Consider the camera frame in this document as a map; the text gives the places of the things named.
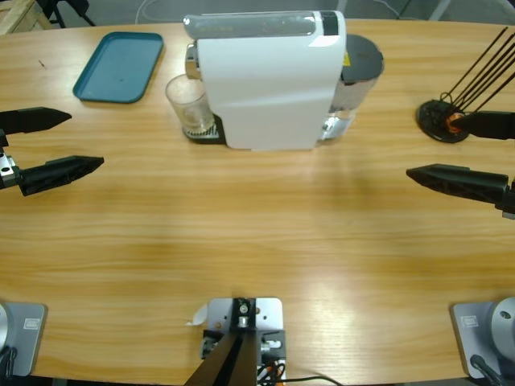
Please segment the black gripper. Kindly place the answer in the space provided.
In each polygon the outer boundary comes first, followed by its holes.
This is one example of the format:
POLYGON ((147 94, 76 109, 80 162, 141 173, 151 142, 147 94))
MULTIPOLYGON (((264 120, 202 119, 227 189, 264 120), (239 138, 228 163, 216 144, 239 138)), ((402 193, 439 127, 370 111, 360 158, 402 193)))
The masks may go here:
POLYGON ((7 136, 51 129, 72 115, 57 109, 35 107, 1 112, 1 189, 19 186, 24 196, 68 185, 93 173, 104 163, 103 157, 69 156, 45 162, 41 166, 19 169, 4 148, 7 136))
MULTIPOLYGON (((479 111, 457 119, 456 127, 480 138, 514 139, 514 113, 479 111)), ((406 175, 432 191, 494 203, 504 218, 514 219, 514 181, 508 175, 444 164, 410 168, 406 175)))

